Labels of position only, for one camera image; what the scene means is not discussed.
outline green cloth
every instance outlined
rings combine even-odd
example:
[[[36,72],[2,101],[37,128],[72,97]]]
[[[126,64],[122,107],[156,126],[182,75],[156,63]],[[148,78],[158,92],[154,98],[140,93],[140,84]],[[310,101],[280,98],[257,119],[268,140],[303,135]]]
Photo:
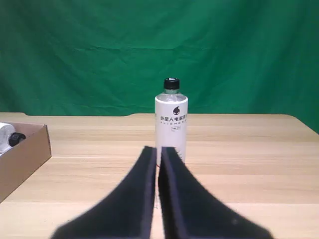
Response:
[[[0,111],[296,116],[319,132],[319,0],[0,0]]]

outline white bottle in box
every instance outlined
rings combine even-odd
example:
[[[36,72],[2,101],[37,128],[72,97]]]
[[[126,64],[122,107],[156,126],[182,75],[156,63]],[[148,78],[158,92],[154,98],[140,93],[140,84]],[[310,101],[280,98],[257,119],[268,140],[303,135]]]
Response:
[[[15,132],[13,125],[0,122],[0,154],[4,154],[12,147],[9,138]]]
[[[0,156],[23,140],[25,135],[15,132],[13,125],[0,122]]]
[[[179,92],[179,79],[164,80],[164,92],[155,97],[157,164],[162,147],[174,147],[185,162],[188,98]]]

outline wooden table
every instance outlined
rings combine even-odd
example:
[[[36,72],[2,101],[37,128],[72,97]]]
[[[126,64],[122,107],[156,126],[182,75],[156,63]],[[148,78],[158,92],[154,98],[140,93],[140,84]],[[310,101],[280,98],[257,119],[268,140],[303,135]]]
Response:
[[[154,115],[29,117],[53,157],[0,204],[0,239],[48,238],[91,208],[154,146]],[[280,239],[319,239],[319,136],[285,115],[189,115],[186,165],[213,195]],[[163,238],[155,202],[152,238]]]

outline black cap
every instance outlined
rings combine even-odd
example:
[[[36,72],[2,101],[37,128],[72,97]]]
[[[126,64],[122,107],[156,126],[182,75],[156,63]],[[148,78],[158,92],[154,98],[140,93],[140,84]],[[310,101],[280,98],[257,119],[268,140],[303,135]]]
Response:
[[[25,135],[23,133],[15,132],[9,137],[9,145],[11,147],[16,146],[18,143],[20,143],[23,140],[25,140]]]
[[[179,79],[178,78],[166,78],[164,80],[164,89],[167,90],[178,90],[179,89]]]

